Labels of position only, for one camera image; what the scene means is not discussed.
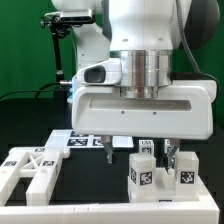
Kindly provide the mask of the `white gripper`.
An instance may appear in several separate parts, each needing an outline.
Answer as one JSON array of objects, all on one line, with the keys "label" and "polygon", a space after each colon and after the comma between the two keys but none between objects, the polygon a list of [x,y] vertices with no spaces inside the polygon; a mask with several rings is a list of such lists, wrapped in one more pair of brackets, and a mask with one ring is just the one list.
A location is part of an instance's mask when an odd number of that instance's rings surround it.
[{"label": "white gripper", "polygon": [[212,80],[175,81],[155,99],[125,99],[115,86],[83,86],[73,95],[72,127],[79,134],[101,135],[109,164],[114,163],[111,136],[169,139],[172,168],[179,139],[206,140],[213,133]]}]

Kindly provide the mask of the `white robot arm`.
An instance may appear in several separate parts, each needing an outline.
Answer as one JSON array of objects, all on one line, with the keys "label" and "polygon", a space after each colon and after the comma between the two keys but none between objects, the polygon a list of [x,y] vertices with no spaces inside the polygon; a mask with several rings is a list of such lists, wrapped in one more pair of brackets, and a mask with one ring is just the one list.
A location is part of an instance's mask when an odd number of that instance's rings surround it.
[{"label": "white robot arm", "polygon": [[72,80],[72,127],[100,136],[206,140],[213,132],[218,85],[201,72],[176,77],[173,50],[186,45],[194,0],[52,0],[59,16],[100,12],[103,26],[81,29]]}]

